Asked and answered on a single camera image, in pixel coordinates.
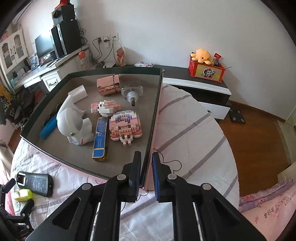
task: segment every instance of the blue toothpaste box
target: blue toothpaste box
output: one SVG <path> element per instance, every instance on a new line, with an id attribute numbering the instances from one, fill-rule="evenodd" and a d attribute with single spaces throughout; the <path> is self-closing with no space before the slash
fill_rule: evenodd
<path id="1" fill-rule="evenodd" d="M 108 117 L 100 117 L 96 125 L 92 158 L 95 161 L 107 160 L 108 151 Z"/>

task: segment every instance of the plush toy face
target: plush toy face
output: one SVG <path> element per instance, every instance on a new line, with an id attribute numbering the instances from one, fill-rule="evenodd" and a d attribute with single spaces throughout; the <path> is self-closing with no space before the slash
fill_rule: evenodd
<path id="1" fill-rule="evenodd" d="M 205 49 L 197 49 L 196 50 L 196 58 L 202 61 L 210 61 L 211 60 L 211 55 L 208 51 Z"/>

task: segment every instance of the silver bolt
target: silver bolt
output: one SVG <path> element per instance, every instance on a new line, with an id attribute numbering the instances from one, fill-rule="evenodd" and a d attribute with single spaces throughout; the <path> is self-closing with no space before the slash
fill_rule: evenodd
<path id="1" fill-rule="evenodd" d="M 122 181 L 122 180 L 126 179 L 126 175 L 124 175 L 124 174 L 119 174 L 119 175 L 117 176 L 117 179 L 120 180 L 120 181 Z"/>
<path id="2" fill-rule="evenodd" d="M 203 188 L 204 190 L 211 190 L 212 186 L 211 186 L 211 184 L 204 183 L 204 184 L 202 185 L 202 188 Z"/>
<path id="3" fill-rule="evenodd" d="M 89 183 L 84 183 L 83 185 L 82 185 L 82 189 L 83 190 L 89 190 L 91 188 L 91 185 L 89 184 Z"/>
<path id="4" fill-rule="evenodd" d="M 171 174 L 168 175 L 169 180 L 175 180 L 176 178 L 177 178 L 176 174 L 171 173 Z"/>

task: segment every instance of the drawer handle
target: drawer handle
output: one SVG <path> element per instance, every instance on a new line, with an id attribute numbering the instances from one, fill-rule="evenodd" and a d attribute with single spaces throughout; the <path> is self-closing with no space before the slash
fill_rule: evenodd
<path id="1" fill-rule="evenodd" d="M 48 86 L 53 86 L 53 85 L 55 85 L 55 84 L 57 84 L 57 82 L 54 82 L 53 84 L 49 84 Z"/>

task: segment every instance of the computer monitor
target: computer monitor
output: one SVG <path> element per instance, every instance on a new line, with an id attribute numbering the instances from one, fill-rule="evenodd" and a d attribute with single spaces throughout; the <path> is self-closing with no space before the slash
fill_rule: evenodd
<path id="1" fill-rule="evenodd" d="M 35 46 L 39 59 L 54 51 L 54 46 L 50 37 L 50 31 L 40 34 L 35 39 Z"/>

